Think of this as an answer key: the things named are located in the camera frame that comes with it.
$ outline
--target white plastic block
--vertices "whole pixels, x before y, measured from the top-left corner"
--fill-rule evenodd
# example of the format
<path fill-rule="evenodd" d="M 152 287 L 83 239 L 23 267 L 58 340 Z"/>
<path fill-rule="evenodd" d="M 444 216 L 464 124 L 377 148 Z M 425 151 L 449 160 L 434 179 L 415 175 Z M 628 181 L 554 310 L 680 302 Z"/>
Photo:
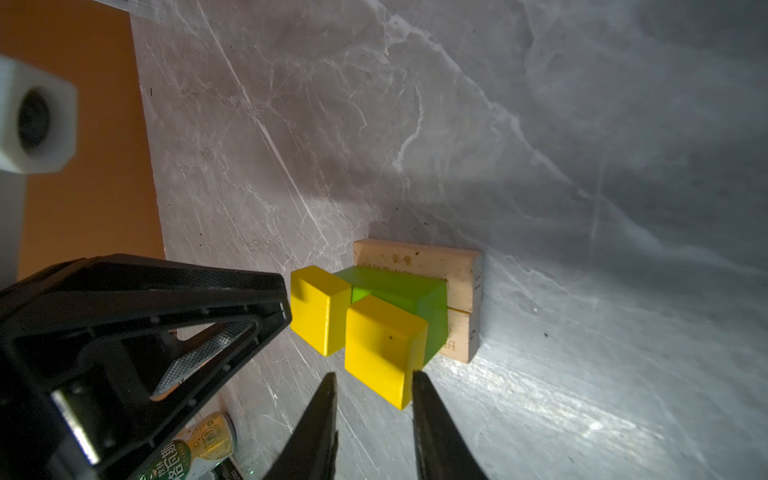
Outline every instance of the white plastic block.
<path fill-rule="evenodd" d="M 74 155 L 77 106 L 73 84 L 0 55 L 0 170 L 60 171 Z"/>

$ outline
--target green block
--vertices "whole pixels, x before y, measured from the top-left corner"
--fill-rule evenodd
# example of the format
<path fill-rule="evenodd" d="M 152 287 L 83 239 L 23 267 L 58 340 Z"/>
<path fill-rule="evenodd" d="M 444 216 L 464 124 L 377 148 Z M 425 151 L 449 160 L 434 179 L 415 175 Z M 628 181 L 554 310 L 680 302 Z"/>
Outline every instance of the green block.
<path fill-rule="evenodd" d="M 373 295 L 422 317 L 429 324 L 424 364 L 448 339 L 448 290 L 445 280 L 367 266 L 351 266 L 334 273 L 352 285 L 352 302 Z"/>

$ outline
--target can label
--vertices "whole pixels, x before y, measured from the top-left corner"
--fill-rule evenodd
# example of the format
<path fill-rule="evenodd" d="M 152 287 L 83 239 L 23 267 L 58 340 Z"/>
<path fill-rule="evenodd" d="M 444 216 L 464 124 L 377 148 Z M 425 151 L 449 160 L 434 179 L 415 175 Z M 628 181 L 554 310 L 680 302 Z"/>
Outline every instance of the can label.
<path fill-rule="evenodd" d="M 150 464 L 142 480 L 184 480 L 191 464 L 189 446 L 181 440 L 173 440 L 163 448 L 160 458 Z"/>
<path fill-rule="evenodd" d="M 234 431 L 227 417 L 212 413 L 176 435 L 139 480 L 195 480 L 234 452 Z"/>

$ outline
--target black plastic bracket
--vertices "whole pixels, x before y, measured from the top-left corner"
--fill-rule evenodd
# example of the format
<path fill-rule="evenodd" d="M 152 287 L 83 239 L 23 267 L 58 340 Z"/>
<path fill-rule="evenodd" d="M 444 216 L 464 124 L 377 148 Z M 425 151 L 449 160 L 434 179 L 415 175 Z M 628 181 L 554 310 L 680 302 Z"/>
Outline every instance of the black plastic bracket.
<path fill-rule="evenodd" d="M 0 435 L 0 473 L 135 478 L 290 320 L 279 274 L 129 255 L 10 286 L 0 421 L 14 435 Z M 170 333 L 205 324 L 186 341 Z"/>

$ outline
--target wooden block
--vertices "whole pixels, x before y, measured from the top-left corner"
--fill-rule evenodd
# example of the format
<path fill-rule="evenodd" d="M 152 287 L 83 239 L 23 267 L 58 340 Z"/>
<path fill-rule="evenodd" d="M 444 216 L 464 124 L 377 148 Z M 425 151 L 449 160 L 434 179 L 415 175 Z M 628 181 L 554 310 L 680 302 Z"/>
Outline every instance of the wooden block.
<path fill-rule="evenodd" d="M 480 346 L 481 252 L 367 238 L 354 243 L 354 255 L 355 265 L 447 280 L 449 336 L 440 353 L 472 360 Z"/>
<path fill-rule="evenodd" d="M 459 362 L 469 363 L 480 347 L 480 312 L 448 309 L 448 340 L 439 353 Z"/>
<path fill-rule="evenodd" d="M 355 265 L 447 280 L 449 308 L 480 310 L 481 252 L 366 238 L 354 243 L 354 254 Z"/>
<path fill-rule="evenodd" d="M 424 368 L 427 329 L 423 318 L 368 295 L 347 310 L 344 368 L 402 410 L 413 371 Z"/>
<path fill-rule="evenodd" d="M 329 356 L 344 347 L 346 311 L 352 286 L 319 266 L 290 274 L 290 326 L 321 355 Z"/>

